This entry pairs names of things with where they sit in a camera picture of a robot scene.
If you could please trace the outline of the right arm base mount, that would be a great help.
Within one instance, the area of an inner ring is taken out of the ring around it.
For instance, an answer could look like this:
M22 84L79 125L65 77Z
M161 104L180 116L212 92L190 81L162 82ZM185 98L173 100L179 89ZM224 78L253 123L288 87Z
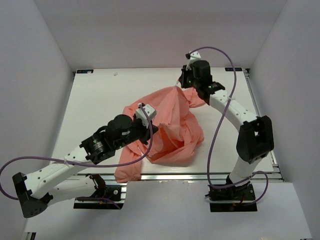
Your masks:
M205 197L212 213L257 212L255 191L251 183L243 186L215 189L208 186Z

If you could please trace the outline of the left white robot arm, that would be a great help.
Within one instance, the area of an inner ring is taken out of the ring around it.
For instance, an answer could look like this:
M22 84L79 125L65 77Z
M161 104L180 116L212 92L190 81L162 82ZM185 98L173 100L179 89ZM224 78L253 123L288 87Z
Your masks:
M155 116L155 111L140 109L132 117L117 115L62 160L32 173L16 173L12 180L24 218L35 217L49 206L69 199L116 205L121 199L121 188L106 185L99 174L87 174L76 182L67 179L87 167L97 166L135 141L151 143L158 131L152 123Z

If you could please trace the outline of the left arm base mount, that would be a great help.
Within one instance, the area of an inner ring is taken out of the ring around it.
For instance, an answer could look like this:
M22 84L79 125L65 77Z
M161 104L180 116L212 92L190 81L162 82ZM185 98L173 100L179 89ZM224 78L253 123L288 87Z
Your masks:
M90 196L75 199L73 208L82 210L121 210L125 197L125 187L118 183L108 183L99 174L87 174L94 182L95 191Z

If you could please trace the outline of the salmon pink jacket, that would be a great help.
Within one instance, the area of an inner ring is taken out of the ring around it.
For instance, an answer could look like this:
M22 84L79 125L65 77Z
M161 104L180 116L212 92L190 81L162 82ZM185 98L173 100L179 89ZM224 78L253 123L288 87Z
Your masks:
M157 111L152 122L158 131L153 135L150 150L139 140L123 148L119 163L126 165L115 170L118 183L141 179L142 162L138 159L143 154L147 154L149 162L156 165L178 167L191 164L196 148L205 139L203 129L190 111L191 108L205 105L194 88L162 88L126 106L123 113L133 116L139 104L149 104Z

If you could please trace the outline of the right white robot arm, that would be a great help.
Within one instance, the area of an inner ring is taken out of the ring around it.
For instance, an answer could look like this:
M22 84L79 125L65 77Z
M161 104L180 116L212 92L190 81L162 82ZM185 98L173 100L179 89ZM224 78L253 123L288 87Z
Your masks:
M243 107L219 82L213 81L208 61L191 58L181 69L179 82L182 88L194 88L198 97L221 113L237 130L236 164L227 176L226 195L236 200L244 193L243 185L255 175L263 158L274 149L272 121L268 116L257 116Z

